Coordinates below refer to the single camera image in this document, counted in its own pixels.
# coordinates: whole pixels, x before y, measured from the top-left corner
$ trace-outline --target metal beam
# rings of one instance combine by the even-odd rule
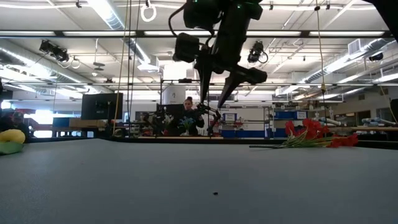
[[[55,83],[28,83],[28,82],[10,82],[9,85],[31,85],[31,86],[55,86]],[[172,85],[181,86],[200,86],[200,83],[171,83]],[[57,86],[118,86],[118,83],[57,83]],[[156,83],[120,83],[121,86],[158,86]],[[210,86],[224,86],[225,83],[210,83]],[[242,83],[239,86],[297,86],[299,88],[308,88],[309,86],[319,86],[319,83],[259,83],[252,85],[250,83]],[[326,83],[326,86],[398,86],[398,83]]]
[[[131,38],[175,38],[169,30],[131,30]],[[203,30],[175,30],[176,33],[186,32],[195,37],[207,38],[208,32]],[[0,38],[18,39],[120,39],[124,31],[120,30],[0,30]],[[317,30],[248,30],[247,38],[288,38],[288,39],[317,39]],[[388,30],[323,30],[321,36],[324,39],[377,39],[393,38]]]

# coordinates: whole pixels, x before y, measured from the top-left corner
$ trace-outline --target white ring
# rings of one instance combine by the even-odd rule
[[[144,15],[145,9],[153,9],[153,10],[154,10],[154,13],[153,13],[152,17],[150,17],[149,19],[146,18],[145,15]],[[141,7],[141,18],[142,18],[142,20],[143,20],[144,22],[153,21],[153,20],[155,19],[155,17],[156,17],[156,8],[155,8],[155,6],[149,6],[149,7],[147,7],[147,6],[142,6],[142,7]]]

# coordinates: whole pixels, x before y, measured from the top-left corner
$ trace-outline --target white cylinder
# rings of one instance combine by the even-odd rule
[[[170,85],[163,91],[163,104],[182,104],[185,100],[185,86]]]

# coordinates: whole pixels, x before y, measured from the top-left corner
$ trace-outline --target person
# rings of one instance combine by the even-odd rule
[[[29,138],[29,128],[24,124],[24,114],[20,112],[10,112],[0,119],[0,132],[9,129],[18,129],[25,134],[25,138]]]
[[[189,96],[184,101],[185,110],[183,112],[183,117],[192,118],[194,120],[194,122],[190,126],[188,132],[189,132],[189,135],[195,136],[195,135],[198,135],[197,127],[203,128],[205,126],[205,121],[203,120],[202,116],[197,113],[197,110],[192,109],[192,106],[193,106],[192,97]]]

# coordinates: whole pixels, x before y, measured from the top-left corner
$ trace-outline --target red object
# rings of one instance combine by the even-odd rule
[[[298,136],[296,130],[294,129],[293,121],[286,122],[285,127],[285,132],[287,135],[291,135],[291,133],[293,133],[294,136]]]
[[[333,135],[336,137],[331,141],[331,144],[327,147],[340,147],[340,146],[355,146],[358,143],[358,135],[353,134],[346,138],[339,137],[338,135]]]
[[[305,139],[311,140],[323,138],[326,133],[330,132],[327,126],[322,127],[319,121],[313,121],[308,118],[303,120],[303,125],[305,128],[295,131],[293,122],[286,122],[286,134],[291,135],[293,133],[293,135],[297,137],[305,133]],[[335,138],[331,140],[331,144],[327,147],[355,146],[358,143],[357,134],[353,134],[352,136],[348,137],[333,135],[333,137]]]

